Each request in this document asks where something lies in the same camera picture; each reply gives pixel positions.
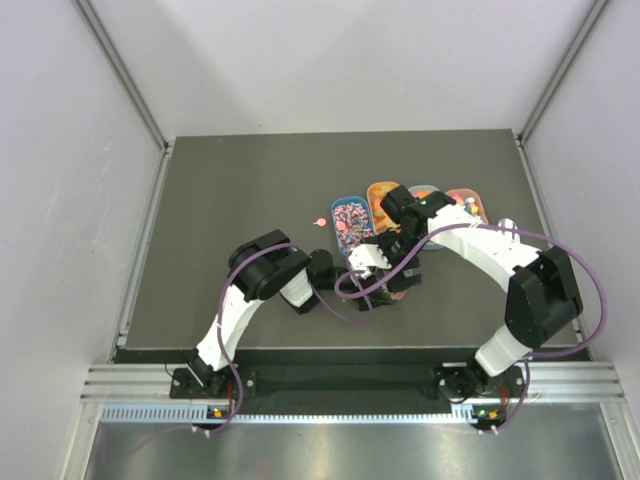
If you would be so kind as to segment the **silver metal scoop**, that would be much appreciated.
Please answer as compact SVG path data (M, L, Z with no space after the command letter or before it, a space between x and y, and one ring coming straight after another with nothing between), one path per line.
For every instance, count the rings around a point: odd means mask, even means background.
M520 236L517 232L517 225L508 218L500 219L497 225L501 228L501 233L509 238L512 242L519 242Z

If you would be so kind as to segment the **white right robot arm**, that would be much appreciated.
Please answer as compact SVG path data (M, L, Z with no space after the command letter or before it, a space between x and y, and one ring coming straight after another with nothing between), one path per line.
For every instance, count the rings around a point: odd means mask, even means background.
M484 223L441 191L417 198L400 185L382 197L380 207L399 227L372 241L387 263L400 270L388 281L389 290L404 291L417 284L418 278L404 271L413 268L416 246L425 242L458 254L506 293L503 325L474 353L460 380L446 380L454 396L492 394L509 368L582 313L579 287L564 249L523 244L513 229Z

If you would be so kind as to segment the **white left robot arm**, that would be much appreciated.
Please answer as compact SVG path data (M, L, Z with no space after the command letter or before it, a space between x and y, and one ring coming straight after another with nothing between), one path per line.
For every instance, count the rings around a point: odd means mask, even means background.
M275 296L304 315L324 301L321 290L333 287L340 276L354 273L352 286L359 289L376 270L391 263L380 247L364 243L347 256L347 268L333 264L326 250L307 254L280 230L271 231L238 247L229 258L229 275L220 294L211 327L185 357L192 384L205 396L216 396L226 387L224 369L235 368L238 343L258 309Z

